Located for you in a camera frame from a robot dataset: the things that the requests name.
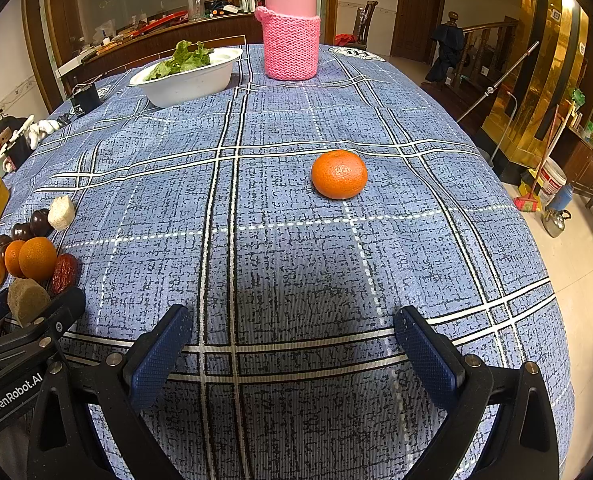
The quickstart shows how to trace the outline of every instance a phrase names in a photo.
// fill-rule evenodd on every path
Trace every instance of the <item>blue bottle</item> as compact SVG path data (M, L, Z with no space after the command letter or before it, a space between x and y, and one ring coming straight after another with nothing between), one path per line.
M573 199L573 186L566 184L563 186L555 197L547 205L546 209L554 209L555 211L563 211Z

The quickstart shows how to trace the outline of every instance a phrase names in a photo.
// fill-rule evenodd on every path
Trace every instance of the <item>staircase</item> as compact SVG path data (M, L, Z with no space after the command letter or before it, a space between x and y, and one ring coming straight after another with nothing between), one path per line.
M464 27L464 49L454 72L448 73L449 83L423 83L423 88L455 120L458 119L485 89L492 86L509 67L517 20L484 23ZM474 137L492 110L496 92L484 99L460 126Z

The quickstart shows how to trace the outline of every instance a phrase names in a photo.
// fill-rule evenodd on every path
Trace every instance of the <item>chestnut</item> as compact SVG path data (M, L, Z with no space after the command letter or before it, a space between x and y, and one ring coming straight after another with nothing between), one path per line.
M12 241L8 235L0 235L0 248L2 246L7 246Z
M12 228L12 240L23 240L27 242L34 238L32 230L30 230L30 223L25 222L23 224L14 224Z
M30 230L35 236L48 236L54 228L48 222L49 209L37 209L30 217Z

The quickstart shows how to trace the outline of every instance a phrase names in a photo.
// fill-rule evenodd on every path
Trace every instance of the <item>tiled floor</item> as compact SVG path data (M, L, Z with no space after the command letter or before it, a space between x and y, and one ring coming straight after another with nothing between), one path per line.
M506 186L510 196L515 187ZM570 350L576 410L563 480L573 480L593 453L593 213L574 195L572 218L551 238L541 213L523 213L545 262L561 307Z
M421 86L421 83L425 81L425 76L428 73L428 70L430 70L430 65L426 65L420 61L413 61L412 59L395 56L383 57L412 79L418 86Z

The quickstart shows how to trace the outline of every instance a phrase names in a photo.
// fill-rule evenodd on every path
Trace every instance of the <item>lettuce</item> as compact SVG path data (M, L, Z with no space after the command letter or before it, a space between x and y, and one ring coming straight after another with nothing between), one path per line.
M203 43L200 41L196 43L196 50L188 50L188 41L179 41L177 43L172 59L161 61L154 70L152 70L147 77L146 81L152 79L159 79L170 74L177 74L179 72L187 72L188 70L194 70L205 65L210 64L210 54L214 52L213 48L209 50L205 48Z

